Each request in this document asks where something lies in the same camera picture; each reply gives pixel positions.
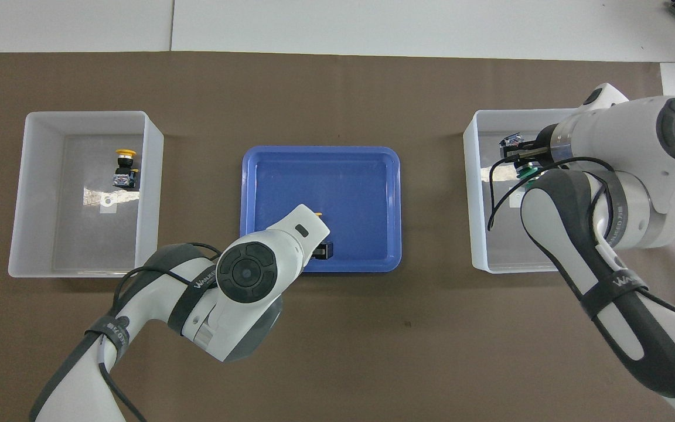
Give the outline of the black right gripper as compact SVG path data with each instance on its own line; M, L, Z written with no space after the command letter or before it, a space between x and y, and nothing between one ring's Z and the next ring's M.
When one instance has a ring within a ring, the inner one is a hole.
M542 129L534 141L501 141L500 154L504 163L514 163L534 157L540 166L552 165L551 139L554 129Z

